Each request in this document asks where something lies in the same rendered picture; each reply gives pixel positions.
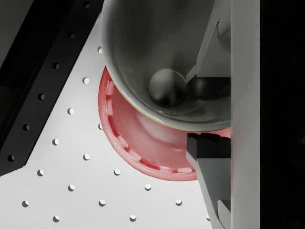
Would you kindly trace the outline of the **yellow mug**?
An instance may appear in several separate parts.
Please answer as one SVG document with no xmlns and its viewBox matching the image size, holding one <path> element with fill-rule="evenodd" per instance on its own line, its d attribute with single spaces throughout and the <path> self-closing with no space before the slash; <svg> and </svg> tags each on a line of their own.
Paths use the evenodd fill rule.
<svg viewBox="0 0 305 229">
<path fill-rule="evenodd" d="M 105 0 L 101 42 L 105 65 L 124 98 L 162 125 L 209 132 L 231 125 L 231 96 L 187 95 L 215 0 Z"/>
</svg>

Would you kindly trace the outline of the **red plate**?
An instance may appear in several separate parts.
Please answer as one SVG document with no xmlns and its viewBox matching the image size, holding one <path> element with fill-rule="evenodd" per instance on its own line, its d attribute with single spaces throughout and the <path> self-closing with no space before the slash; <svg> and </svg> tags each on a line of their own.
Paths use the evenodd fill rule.
<svg viewBox="0 0 305 229">
<path fill-rule="evenodd" d="M 119 92 L 106 68 L 99 85 L 98 110 L 110 144 L 130 166 L 162 180 L 197 179 L 186 157 L 187 132 L 140 113 Z"/>
</svg>

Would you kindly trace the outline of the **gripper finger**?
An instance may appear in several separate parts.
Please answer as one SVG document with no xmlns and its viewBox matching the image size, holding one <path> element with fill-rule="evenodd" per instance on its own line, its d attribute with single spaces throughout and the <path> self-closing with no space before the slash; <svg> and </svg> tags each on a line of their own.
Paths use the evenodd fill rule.
<svg viewBox="0 0 305 229">
<path fill-rule="evenodd" d="M 231 139 L 210 133 L 186 139 L 212 228 L 231 229 Z"/>
<path fill-rule="evenodd" d="M 231 0 L 215 0 L 194 67 L 186 76 L 192 99 L 231 96 Z"/>
</svg>

